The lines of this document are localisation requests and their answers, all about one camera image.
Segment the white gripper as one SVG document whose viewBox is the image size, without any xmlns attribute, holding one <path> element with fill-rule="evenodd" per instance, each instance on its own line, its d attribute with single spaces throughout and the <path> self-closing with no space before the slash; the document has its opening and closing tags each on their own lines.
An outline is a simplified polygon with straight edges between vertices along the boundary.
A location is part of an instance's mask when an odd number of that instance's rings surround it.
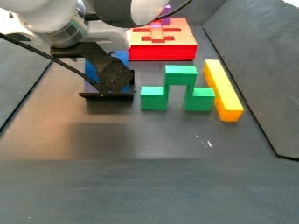
<svg viewBox="0 0 299 224">
<path fill-rule="evenodd" d="M 100 47 L 106 52 L 124 51 L 130 48 L 127 28 L 106 24 L 102 20 L 79 22 L 80 48 Z"/>
</svg>

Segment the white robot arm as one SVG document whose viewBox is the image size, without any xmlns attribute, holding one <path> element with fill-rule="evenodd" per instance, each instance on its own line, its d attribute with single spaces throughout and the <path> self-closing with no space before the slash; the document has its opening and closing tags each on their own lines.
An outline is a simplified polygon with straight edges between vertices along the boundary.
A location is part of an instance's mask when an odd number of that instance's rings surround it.
<svg viewBox="0 0 299 224">
<path fill-rule="evenodd" d="M 67 48 L 95 42 L 107 52 L 130 48 L 128 30 L 151 24 L 170 0 L 0 0 L 20 26 L 13 33 Z"/>
</svg>

